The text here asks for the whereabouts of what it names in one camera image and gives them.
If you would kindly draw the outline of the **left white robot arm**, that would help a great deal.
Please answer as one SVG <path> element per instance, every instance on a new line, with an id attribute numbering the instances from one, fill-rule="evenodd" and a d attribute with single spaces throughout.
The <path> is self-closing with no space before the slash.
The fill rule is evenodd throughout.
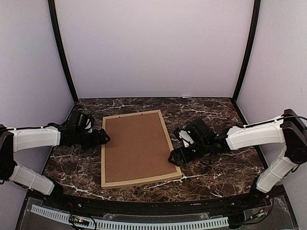
<path id="1" fill-rule="evenodd" d="M 110 141 L 104 129 L 72 130 L 58 124 L 35 128 L 7 128 L 0 126 L 0 183 L 14 182 L 29 190 L 35 190 L 48 199 L 57 209 L 63 209 L 68 199 L 63 195 L 63 187 L 56 181 L 26 168 L 14 160 L 14 153 L 40 147 L 80 145 L 86 150 Z"/>

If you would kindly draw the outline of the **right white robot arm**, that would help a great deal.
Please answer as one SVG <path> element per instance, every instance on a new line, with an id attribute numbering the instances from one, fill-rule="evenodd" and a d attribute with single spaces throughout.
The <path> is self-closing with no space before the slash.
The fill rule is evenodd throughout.
<path id="1" fill-rule="evenodd" d="M 307 161 L 307 127 L 305 118 L 287 109 L 271 120 L 242 126 L 231 126 L 214 132 L 204 121 L 196 120 L 174 134 L 183 146 L 171 151 L 168 161 L 180 166 L 204 155 L 226 153 L 250 146 L 283 143 L 281 153 L 255 181 L 245 204 L 255 208 L 263 196 L 290 171 Z"/>

